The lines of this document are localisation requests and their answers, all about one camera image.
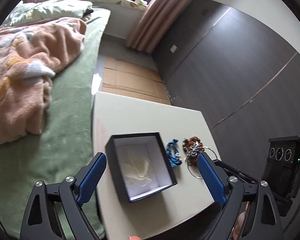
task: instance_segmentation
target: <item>pink blanket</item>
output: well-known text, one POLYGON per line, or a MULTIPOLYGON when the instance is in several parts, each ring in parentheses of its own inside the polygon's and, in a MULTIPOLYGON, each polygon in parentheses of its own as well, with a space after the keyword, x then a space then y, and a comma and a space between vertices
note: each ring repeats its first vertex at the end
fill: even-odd
POLYGON ((0 30, 0 144, 42 133, 51 78, 80 54, 85 30, 67 17, 0 30))

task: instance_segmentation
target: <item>black box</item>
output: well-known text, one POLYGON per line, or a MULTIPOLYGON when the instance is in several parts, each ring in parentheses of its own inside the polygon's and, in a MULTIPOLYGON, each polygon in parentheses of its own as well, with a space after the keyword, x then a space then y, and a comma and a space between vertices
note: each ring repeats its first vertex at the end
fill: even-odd
POLYGON ((106 156, 115 189, 122 202, 132 203, 177 184, 158 132, 112 135, 106 144, 106 156), (148 163, 146 175, 151 181, 143 186, 131 183, 122 173, 122 170, 127 171, 127 167, 132 167, 134 172, 138 170, 134 168, 137 165, 131 166, 131 162, 135 161, 144 163, 144 167, 148 163))

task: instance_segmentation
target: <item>green bed sheet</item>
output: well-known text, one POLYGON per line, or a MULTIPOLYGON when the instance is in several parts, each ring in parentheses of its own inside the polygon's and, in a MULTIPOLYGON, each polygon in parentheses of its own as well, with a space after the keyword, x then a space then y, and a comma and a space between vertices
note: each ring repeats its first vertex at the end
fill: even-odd
MULTIPOLYGON (((7 233, 15 238, 19 238, 34 183, 61 182, 75 175, 93 157, 91 82, 101 36, 110 16, 109 10, 94 10, 82 53, 53 79, 52 103, 46 112, 42 135, 28 134, 0 145, 0 220, 7 233)), ((62 206, 57 208, 67 239, 73 239, 62 206)), ((103 238, 105 232, 97 216, 95 196, 82 208, 98 236, 103 238)))

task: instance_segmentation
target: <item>cardboard sheet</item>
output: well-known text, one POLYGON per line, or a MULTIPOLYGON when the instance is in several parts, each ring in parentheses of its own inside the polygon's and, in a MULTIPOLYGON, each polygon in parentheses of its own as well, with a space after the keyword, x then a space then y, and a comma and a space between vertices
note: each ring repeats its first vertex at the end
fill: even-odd
POLYGON ((102 91, 171 105, 157 71, 106 57, 102 91))

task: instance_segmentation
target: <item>white table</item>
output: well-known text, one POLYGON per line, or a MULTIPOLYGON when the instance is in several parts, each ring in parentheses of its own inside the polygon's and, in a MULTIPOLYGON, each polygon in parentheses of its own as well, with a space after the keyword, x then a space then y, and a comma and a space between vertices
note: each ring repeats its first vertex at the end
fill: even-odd
MULTIPOLYGON (((94 105, 94 151, 105 152, 112 134, 160 132, 163 143, 179 140, 182 159, 184 138, 199 137, 219 157, 208 126, 199 111, 98 92, 94 105)), ((213 153, 207 154, 215 159, 213 153)), ((202 179, 191 176, 185 163, 174 168, 178 184, 134 203, 121 203, 107 166, 98 184, 98 197, 109 240, 142 239, 167 231, 213 203, 202 179)))

